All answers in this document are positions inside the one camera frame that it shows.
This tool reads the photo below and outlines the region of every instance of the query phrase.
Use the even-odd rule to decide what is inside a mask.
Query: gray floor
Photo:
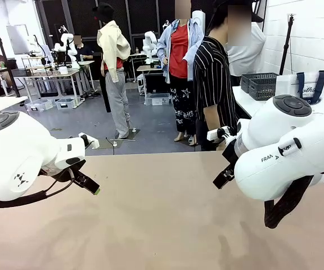
[[[144,97],[138,95],[135,84],[128,83],[127,96],[133,125],[141,131],[135,142],[123,142],[121,148],[115,149],[116,155],[152,154],[170,152],[191,152],[194,147],[176,143],[176,119],[173,106],[145,106]],[[15,105],[11,110],[26,112],[24,107]],[[56,138],[76,137],[80,132],[92,137],[114,138],[115,125],[112,115],[106,112],[103,98],[87,99],[77,109],[58,111],[55,107],[44,112],[30,112],[34,119],[42,123]],[[113,155],[112,149],[87,150],[87,155]]]

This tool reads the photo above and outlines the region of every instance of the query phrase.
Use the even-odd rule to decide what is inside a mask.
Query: red shirt
[[[169,72],[172,76],[187,79],[187,61],[182,60],[188,51],[187,25],[178,26],[171,37],[171,54],[169,56]]]
[[[120,69],[123,67],[123,62],[120,58],[117,57],[117,69]]]

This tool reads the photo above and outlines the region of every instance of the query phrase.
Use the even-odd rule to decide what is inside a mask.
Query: striped shirt
[[[238,117],[232,92],[228,55],[214,38],[205,37],[193,63],[193,91],[197,117],[205,120],[203,109],[217,105],[220,126],[236,133]]]

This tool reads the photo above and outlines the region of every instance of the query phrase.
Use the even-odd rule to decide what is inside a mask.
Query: black cap
[[[103,23],[109,23],[110,21],[112,21],[113,13],[115,12],[113,7],[105,2],[100,2],[98,4],[98,7],[94,7],[92,11],[95,17]]]
[[[213,7],[217,9],[220,5],[226,4],[226,5],[241,5],[241,6],[250,6],[251,7],[251,13],[252,13],[252,22],[256,23],[262,23],[263,19],[255,14],[252,10],[252,3],[253,0],[214,0],[213,1]]]

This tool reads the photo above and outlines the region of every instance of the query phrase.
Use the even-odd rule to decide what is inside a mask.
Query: white wall
[[[283,74],[324,70],[324,0],[268,0],[263,72],[279,73],[288,14],[295,14],[295,21]]]
[[[6,29],[7,25],[18,24],[25,24],[27,26],[28,33],[30,35],[35,34],[39,42],[44,44],[44,39],[41,33],[38,16],[35,12],[33,0],[6,0],[6,5],[4,4],[3,0],[0,0],[0,37],[3,41],[4,50],[6,51],[7,58],[17,59],[18,66],[23,67],[22,61],[20,60],[22,56],[15,56]]]

